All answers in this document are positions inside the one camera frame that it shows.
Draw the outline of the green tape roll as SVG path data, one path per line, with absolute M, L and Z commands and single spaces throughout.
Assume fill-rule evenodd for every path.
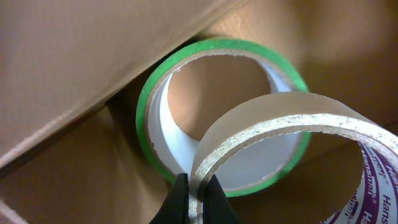
M 142 88 L 136 110 L 136 131 L 147 160 L 169 181 L 190 174 L 199 142 L 175 123 L 167 93 L 173 74 L 184 65 L 214 55 L 243 56 L 266 72 L 271 92 L 302 91 L 308 87 L 283 56 L 254 42 L 210 39 L 195 42 L 163 61 Z M 310 133 L 283 134 L 249 146 L 226 161 L 216 173 L 227 197 L 258 192 L 289 173 L 304 155 Z

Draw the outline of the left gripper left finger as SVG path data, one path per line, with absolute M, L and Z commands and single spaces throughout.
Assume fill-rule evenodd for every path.
M 161 208 L 149 224 L 189 224 L 188 217 L 188 174 L 177 175 Z

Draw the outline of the beige tape roll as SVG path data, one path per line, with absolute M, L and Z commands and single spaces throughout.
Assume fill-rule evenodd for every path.
M 397 165 L 397 136 L 343 103 L 301 91 L 260 96 L 224 114 L 201 140 L 189 180 L 190 222 L 204 222 L 203 190 L 226 160 L 265 138 L 299 132 L 337 134 L 360 141 Z

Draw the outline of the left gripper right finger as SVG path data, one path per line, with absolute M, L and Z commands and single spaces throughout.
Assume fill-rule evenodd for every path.
M 216 175 L 213 175 L 203 193 L 204 224 L 240 224 L 240 220 L 226 197 Z

